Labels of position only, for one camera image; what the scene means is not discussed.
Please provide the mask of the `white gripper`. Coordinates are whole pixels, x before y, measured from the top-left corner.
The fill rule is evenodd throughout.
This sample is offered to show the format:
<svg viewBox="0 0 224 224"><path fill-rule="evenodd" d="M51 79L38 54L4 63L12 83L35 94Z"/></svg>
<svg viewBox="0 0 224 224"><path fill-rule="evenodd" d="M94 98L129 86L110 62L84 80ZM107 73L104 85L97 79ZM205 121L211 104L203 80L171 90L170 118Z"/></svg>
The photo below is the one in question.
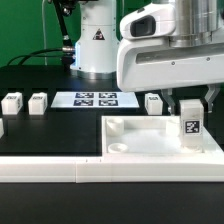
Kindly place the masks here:
<svg viewBox="0 0 224 224"><path fill-rule="evenodd" d="M117 85L162 89L175 114L171 88L208 85L207 112L224 82L224 9L219 3L150 3L120 22Z"/></svg>

